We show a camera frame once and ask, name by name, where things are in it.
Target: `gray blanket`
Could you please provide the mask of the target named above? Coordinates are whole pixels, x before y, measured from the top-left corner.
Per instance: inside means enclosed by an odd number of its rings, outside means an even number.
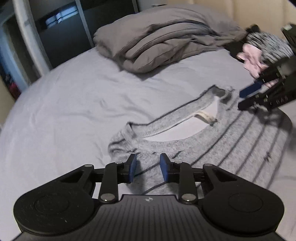
[[[146,73],[245,37],[233,20],[196,4],[125,16],[95,33],[97,50],[133,73]]]

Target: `striped clothing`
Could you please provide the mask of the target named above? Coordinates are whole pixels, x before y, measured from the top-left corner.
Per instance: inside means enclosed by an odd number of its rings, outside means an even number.
[[[269,33],[251,33],[247,36],[247,43],[262,51],[261,60],[268,65],[294,54],[286,41]]]
[[[217,120],[197,134],[169,142],[148,141],[144,137],[159,133],[191,113],[204,109],[220,98]],[[177,185],[165,184],[159,155],[201,168],[212,163],[255,184],[268,188],[281,164],[289,133],[290,119],[279,109],[268,113],[257,107],[237,109],[238,92],[212,86],[192,100],[148,124],[127,123],[108,146],[112,161],[126,161],[137,154],[136,176],[128,184],[133,194],[177,194]]]

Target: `pink clothing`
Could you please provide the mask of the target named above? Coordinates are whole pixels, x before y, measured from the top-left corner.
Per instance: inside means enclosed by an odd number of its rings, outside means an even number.
[[[237,57],[244,60],[244,68],[250,71],[253,78],[257,79],[259,73],[268,67],[261,63],[262,51],[251,44],[244,44],[242,50],[243,52],[238,53]]]

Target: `dark wardrobe door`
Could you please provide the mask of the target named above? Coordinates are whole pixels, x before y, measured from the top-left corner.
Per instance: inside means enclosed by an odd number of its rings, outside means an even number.
[[[37,31],[53,68],[91,48],[75,1],[29,2]]]
[[[80,0],[91,36],[98,28],[134,14],[132,0]]]

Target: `bed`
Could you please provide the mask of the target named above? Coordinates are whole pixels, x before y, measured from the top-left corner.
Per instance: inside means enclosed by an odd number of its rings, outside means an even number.
[[[241,89],[252,82],[225,49],[146,74],[122,70],[96,49],[55,68],[20,96],[0,135],[0,239],[19,233],[12,208],[20,195],[86,163],[104,167],[110,162],[110,139],[128,121],[152,121],[214,84]],[[296,239],[292,165],[284,156],[279,172],[291,178],[271,186],[284,199],[286,212],[277,231],[288,241]],[[128,190],[120,185],[119,192]]]

